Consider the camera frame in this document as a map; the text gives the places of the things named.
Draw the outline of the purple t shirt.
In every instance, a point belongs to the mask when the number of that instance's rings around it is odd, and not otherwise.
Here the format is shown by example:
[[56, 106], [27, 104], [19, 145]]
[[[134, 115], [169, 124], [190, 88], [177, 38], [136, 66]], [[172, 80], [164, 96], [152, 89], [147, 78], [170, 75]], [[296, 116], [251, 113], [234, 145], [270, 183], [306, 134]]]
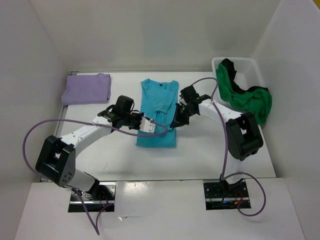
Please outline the purple t shirt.
[[111, 96], [110, 74], [68, 75], [66, 90], [61, 96], [63, 106], [106, 103]]

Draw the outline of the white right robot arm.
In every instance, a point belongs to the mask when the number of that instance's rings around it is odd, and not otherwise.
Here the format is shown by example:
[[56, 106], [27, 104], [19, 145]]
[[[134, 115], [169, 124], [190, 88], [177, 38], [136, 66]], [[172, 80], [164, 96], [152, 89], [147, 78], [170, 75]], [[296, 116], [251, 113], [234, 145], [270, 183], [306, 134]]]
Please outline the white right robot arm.
[[237, 190], [244, 175], [239, 170], [239, 162], [255, 155], [263, 147], [264, 141], [253, 114], [241, 113], [217, 103], [207, 94], [199, 95], [190, 85], [180, 91], [182, 102], [176, 110], [170, 127], [178, 128], [190, 124], [190, 117], [199, 115], [222, 124], [224, 132], [224, 159], [219, 184], [220, 193], [229, 197]]

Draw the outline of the cyan t shirt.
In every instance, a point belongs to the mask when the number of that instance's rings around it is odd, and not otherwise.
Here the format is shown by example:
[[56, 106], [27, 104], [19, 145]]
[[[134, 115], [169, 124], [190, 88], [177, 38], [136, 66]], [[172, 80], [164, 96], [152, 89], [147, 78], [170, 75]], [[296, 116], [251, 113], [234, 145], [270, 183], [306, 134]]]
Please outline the cyan t shirt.
[[143, 148], [174, 148], [176, 147], [176, 129], [171, 128], [178, 102], [179, 83], [157, 82], [149, 78], [141, 82], [142, 99], [140, 111], [156, 123], [168, 128], [166, 134], [136, 139], [136, 146]]

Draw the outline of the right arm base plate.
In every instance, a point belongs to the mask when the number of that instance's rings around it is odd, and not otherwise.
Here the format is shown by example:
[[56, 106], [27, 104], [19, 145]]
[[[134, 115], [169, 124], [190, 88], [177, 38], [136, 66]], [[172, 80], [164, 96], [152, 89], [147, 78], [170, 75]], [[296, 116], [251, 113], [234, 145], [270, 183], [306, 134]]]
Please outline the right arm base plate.
[[250, 209], [250, 198], [246, 182], [241, 179], [228, 184], [219, 179], [203, 182], [206, 210]]

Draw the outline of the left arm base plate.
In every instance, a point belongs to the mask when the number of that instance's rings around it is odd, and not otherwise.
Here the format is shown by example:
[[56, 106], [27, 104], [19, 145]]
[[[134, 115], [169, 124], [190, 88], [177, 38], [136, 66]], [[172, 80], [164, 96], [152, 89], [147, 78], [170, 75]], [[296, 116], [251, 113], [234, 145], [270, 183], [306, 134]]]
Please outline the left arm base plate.
[[82, 202], [87, 208], [89, 213], [114, 212], [115, 211], [115, 195], [116, 195], [116, 182], [103, 182], [97, 193], [93, 196], [88, 193], [77, 190], [80, 197], [74, 191], [71, 192], [68, 212], [69, 213], [84, 213], [85, 209]]

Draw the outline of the green t shirt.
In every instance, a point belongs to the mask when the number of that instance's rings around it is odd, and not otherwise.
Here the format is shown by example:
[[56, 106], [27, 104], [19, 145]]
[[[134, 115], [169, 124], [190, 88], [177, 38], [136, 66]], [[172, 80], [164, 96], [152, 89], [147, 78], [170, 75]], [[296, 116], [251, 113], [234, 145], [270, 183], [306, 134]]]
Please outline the green t shirt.
[[258, 88], [253, 92], [236, 93], [232, 89], [227, 68], [222, 63], [218, 65], [216, 76], [220, 97], [223, 101], [229, 102], [236, 110], [253, 114], [258, 124], [266, 123], [272, 108], [272, 96], [267, 90]]

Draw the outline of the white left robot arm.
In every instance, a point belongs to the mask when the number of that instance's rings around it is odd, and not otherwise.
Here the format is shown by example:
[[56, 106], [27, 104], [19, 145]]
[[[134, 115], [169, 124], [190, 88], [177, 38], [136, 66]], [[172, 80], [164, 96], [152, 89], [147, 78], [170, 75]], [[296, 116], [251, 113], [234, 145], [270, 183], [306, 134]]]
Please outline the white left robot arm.
[[100, 181], [76, 168], [78, 155], [97, 140], [119, 130], [121, 127], [140, 130], [146, 119], [143, 113], [134, 112], [134, 100], [121, 95], [115, 104], [99, 112], [88, 125], [64, 136], [45, 139], [35, 170], [56, 185], [74, 188], [88, 200], [100, 193]]

